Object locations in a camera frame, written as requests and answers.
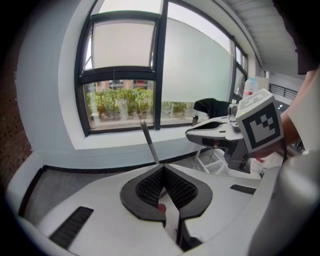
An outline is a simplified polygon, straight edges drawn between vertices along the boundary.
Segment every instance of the green plant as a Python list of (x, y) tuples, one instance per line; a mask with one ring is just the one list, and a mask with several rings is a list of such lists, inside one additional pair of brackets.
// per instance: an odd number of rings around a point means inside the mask
[[(141, 116), (145, 118), (147, 114), (153, 114), (153, 90), (142, 88), (130, 89), (105, 89), (100, 92), (88, 92), (86, 94), (86, 104), (89, 116), (98, 113), (101, 119), (118, 120), (120, 116), (121, 104), (125, 104), (128, 117)], [(161, 103), (161, 109), (175, 115), (184, 115), (185, 110), (192, 108), (192, 102), (171, 102)]]

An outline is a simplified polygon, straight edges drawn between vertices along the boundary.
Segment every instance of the person's hand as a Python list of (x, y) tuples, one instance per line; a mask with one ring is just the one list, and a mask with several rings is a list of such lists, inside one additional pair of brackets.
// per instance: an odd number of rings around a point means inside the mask
[(277, 141), (269, 146), (266, 146), (258, 151), (255, 151), (249, 154), (250, 158), (266, 158), (267, 156), (271, 155), (273, 152), (281, 149), (281, 141)]

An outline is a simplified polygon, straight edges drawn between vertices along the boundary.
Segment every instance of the bottle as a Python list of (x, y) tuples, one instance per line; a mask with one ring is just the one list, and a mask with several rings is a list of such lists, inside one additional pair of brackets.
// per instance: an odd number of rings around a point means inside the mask
[(195, 114), (192, 118), (192, 125), (191, 126), (195, 126), (198, 123), (198, 114)]
[(259, 91), (259, 86), (254, 78), (250, 78), (244, 83), (243, 99)]

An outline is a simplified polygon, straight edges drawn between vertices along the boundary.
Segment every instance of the brick wall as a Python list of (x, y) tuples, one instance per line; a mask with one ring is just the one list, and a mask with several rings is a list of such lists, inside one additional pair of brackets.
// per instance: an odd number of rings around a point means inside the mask
[(32, 149), (22, 124), (15, 85), (19, 51), (26, 29), (16, 36), (0, 69), (0, 182), (5, 190), (9, 181), (30, 156)]

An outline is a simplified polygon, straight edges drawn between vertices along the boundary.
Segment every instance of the black window frame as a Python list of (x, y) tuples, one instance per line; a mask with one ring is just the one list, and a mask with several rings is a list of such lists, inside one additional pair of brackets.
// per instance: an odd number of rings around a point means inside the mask
[[(236, 69), (238, 68), (246, 77), (248, 77), (248, 56), (245, 54), (240, 45), (236, 42), (235, 37), (232, 36), (224, 27), (222, 27), (216, 20), (210, 17), (205, 12), (199, 10), (193, 5), (186, 3), (182, 0), (162, 0), (160, 13), (153, 13), (139, 10), (117, 10), (103, 13), (92, 14), (96, 8), (96, 4), (99, 0), (96, 0), (92, 5), (88, 16), (84, 22), (83, 28), (80, 33), (74, 69), (74, 90), (76, 105), (78, 109), (80, 123), (87, 137), (91, 134), (103, 134), (114, 132), (128, 132), (140, 130), (139, 126), (133, 127), (119, 127), (119, 128), (91, 128), (89, 116), (87, 113), (84, 85), (108, 81), (108, 80), (149, 80), (153, 81), (153, 124), (149, 124), (149, 129), (160, 130), (161, 128), (170, 127), (182, 127), (190, 126), (191, 122), (185, 123), (172, 123), (161, 124), (161, 106), (162, 106), (162, 82), (164, 71), (164, 57), (165, 57), (165, 41), (167, 30), (167, 17), (168, 17), (168, 5), (169, 2), (182, 6), (190, 11), (200, 15), (208, 20), (210, 23), (220, 29), (230, 40), (230, 54), (232, 56), (232, 72), (231, 72), (231, 85), (228, 101), (236, 99), (238, 102), (240, 97), (234, 93), (236, 82)], [(92, 33), (95, 23), (115, 20), (143, 20), (154, 22), (154, 32), (152, 37), (151, 51), (153, 51), (152, 66), (112, 66), (112, 67), (100, 67), (85, 70), (87, 61), (92, 60), (91, 57), (86, 60), (86, 52), (89, 36)], [(244, 56), (246, 61), (246, 70), (237, 62), (236, 59), (236, 47), (238, 47)]]

